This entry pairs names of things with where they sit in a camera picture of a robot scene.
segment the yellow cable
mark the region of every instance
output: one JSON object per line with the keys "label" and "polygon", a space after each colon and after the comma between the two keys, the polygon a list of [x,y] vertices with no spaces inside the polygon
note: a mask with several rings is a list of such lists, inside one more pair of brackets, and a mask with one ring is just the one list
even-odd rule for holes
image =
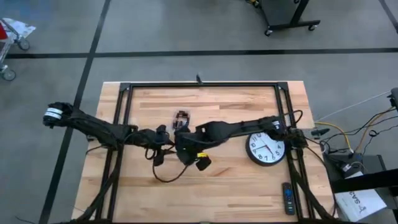
{"label": "yellow cable", "polygon": [[338,129],[344,135],[344,138],[346,139],[346,143],[347,143],[348,148],[351,149],[351,144],[349,143],[347,135],[345,134],[345,132],[339,126],[331,124],[331,123],[327,123],[327,122],[315,122],[315,124],[327,125],[327,126],[331,126],[331,127],[334,127],[336,129]]}
{"label": "yellow cable", "polygon": [[357,151],[359,148],[361,148],[362,142],[363,142],[364,139],[365,139],[366,133],[367,133],[368,129],[370,128],[370,125],[372,125],[377,119],[379,119],[381,116],[385,115],[385,113],[386,113],[387,111],[389,111],[389,110],[391,110],[391,109],[393,109],[393,108],[394,108],[393,106],[390,107],[390,108],[389,108],[388,110],[386,110],[384,113],[375,116],[375,117],[369,122],[368,126],[366,127],[365,131],[364,131],[363,134],[362,134],[362,138],[361,138],[361,140],[360,140],[358,146],[355,148],[355,151]]}

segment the butcher block tabletop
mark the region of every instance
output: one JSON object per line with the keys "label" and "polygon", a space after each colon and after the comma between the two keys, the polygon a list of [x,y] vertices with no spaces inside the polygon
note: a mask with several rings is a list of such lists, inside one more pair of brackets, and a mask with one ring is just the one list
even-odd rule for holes
{"label": "butcher block tabletop", "polygon": [[[287,82],[294,110],[302,110],[298,128],[314,127],[304,83]],[[119,82],[103,83],[96,117],[113,122]],[[126,96],[122,105],[121,121]],[[167,126],[173,139],[172,122],[179,110],[190,112],[189,128],[194,131],[209,121],[239,121],[278,115],[275,91],[266,86],[220,86],[178,88],[134,88],[129,124],[139,129]],[[226,143],[206,150],[212,160],[204,171],[190,166],[178,180],[165,184],[152,174],[152,161],[145,149],[126,145],[119,179],[113,222],[295,222],[297,217],[286,215],[282,198],[283,182],[290,182],[286,158],[280,163],[262,167],[248,158],[245,151],[247,136],[231,138]],[[89,148],[98,146],[90,142]],[[310,147],[321,156],[318,145]],[[82,214],[101,185],[106,149],[88,153],[81,175],[73,218]],[[304,162],[313,194],[329,212],[333,197],[328,176],[322,163],[304,149]],[[165,157],[156,167],[162,179],[176,177],[184,165],[176,155]],[[110,190],[104,203],[106,217]],[[301,192],[305,217],[307,206]]]}

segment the cart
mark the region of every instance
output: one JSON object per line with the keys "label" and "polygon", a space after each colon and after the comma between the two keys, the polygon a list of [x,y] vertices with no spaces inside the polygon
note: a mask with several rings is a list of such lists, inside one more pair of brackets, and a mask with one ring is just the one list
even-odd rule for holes
{"label": "cart", "polygon": [[7,65],[4,64],[4,59],[11,47],[12,44],[17,44],[21,50],[29,50],[30,44],[25,39],[25,37],[21,36],[12,26],[10,26],[4,19],[0,19],[0,32],[5,32],[7,36],[7,40],[4,43],[0,51],[0,75],[6,81],[13,81],[16,77],[15,71],[11,70]]}

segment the concrete floor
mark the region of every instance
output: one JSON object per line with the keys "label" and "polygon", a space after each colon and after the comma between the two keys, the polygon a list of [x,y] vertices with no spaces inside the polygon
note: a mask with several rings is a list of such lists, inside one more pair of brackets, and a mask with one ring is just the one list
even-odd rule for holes
{"label": "concrete floor", "polygon": [[[398,17],[398,1],[386,1]],[[0,15],[37,27],[29,54],[87,53],[104,0],[0,0]],[[318,29],[275,32],[243,0],[111,0],[97,52],[169,50],[365,49],[398,47],[398,35],[377,0],[316,0],[304,19]],[[11,53],[23,53],[16,47]],[[73,103],[85,58],[10,59],[13,82],[0,80],[0,220],[37,223],[63,134],[42,125],[48,103]],[[398,86],[396,53],[95,58],[81,108],[94,114],[102,82],[304,80],[314,119]],[[329,116],[344,130],[389,107],[386,95]],[[391,126],[383,124],[376,130]],[[375,138],[367,154],[398,168],[398,129]],[[74,132],[50,222],[67,221],[81,176],[85,137]],[[350,137],[356,146],[360,136]],[[333,143],[343,147],[343,139]],[[372,223],[395,223],[389,210]]]}

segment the black metal frame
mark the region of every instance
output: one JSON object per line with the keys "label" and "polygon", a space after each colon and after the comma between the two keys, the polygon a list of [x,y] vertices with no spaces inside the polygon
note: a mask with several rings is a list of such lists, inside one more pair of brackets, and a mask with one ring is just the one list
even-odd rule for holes
{"label": "black metal frame", "polygon": [[314,20],[314,21],[300,21],[300,18],[307,7],[307,4],[310,0],[300,0],[291,20],[287,24],[271,24],[270,21],[267,18],[266,13],[261,10],[262,15],[264,16],[266,22],[267,22],[267,30],[266,30],[266,35],[267,31],[274,31],[274,30],[282,30],[282,29],[289,29],[289,28],[296,28],[296,27],[311,27],[311,26],[317,26],[319,23],[321,23],[320,20]]}
{"label": "black metal frame", "polygon": [[[276,103],[277,103],[277,108],[280,116],[283,117],[282,122],[284,125],[286,125],[286,120],[283,114],[284,109],[282,105],[282,98],[280,96],[280,91],[282,90],[285,95],[286,103],[287,103],[287,110],[290,118],[290,124],[292,127],[295,127],[295,118],[293,114],[293,107],[292,107],[292,102],[290,100],[290,95],[289,95],[289,86],[287,82],[205,82],[205,83],[121,83],[119,87],[119,94],[118,94],[118,100],[116,103],[116,109],[115,109],[115,114],[114,114],[114,120],[113,123],[119,123],[119,116],[120,116],[120,111],[121,111],[121,105],[123,101],[123,96],[125,92],[127,92],[127,102],[126,102],[126,110],[124,112],[124,120],[123,124],[128,124],[129,122],[129,114],[130,114],[130,109],[131,109],[131,101],[132,101],[132,92],[134,88],[139,88],[139,87],[146,87],[146,88],[161,88],[161,87],[221,87],[221,86],[269,86],[273,87],[275,90],[275,98],[276,98]],[[123,158],[123,147],[121,146],[117,150],[117,157],[116,157],[116,164],[114,169],[120,170],[121,168],[121,161]],[[302,154],[297,153],[298,155],[298,164],[300,167],[300,175],[304,179],[306,183],[308,183],[307,180],[307,173],[305,172],[305,164],[303,161]],[[287,160],[288,160],[288,167],[289,167],[289,173],[292,173],[292,169],[295,169],[294,167],[294,160],[292,157],[292,152],[290,149],[287,149],[286,152]],[[107,155],[106,155],[106,161],[105,161],[105,167],[103,171],[103,179],[101,181],[101,189],[104,187],[104,183],[108,179],[110,168],[111,168],[111,161],[113,157],[113,151],[109,150]],[[292,183],[292,190],[293,194],[295,197],[295,207],[296,207],[296,212],[297,212],[297,217],[298,218],[303,218],[303,212],[302,212],[302,207],[300,203],[300,195],[299,195],[299,190],[297,186],[297,182],[295,179],[290,176],[290,180]],[[118,178],[116,178],[113,182],[112,186],[112,191],[111,191],[111,197],[109,201],[109,208],[108,208],[108,214],[107,214],[107,219],[112,220],[113,219],[113,214],[114,214],[114,206],[116,203],[116,194],[118,191],[118,181],[119,181],[119,173],[118,173]],[[306,198],[307,201],[307,207],[309,211],[309,217],[310,218],[315,218],[314,213],[313,213],[313,207],[309,200]],[[102,217],[102,212],[103,212],[103,204],[104,200],[100,202],[99,207],[97,208],[95,219],[100,219]]]}

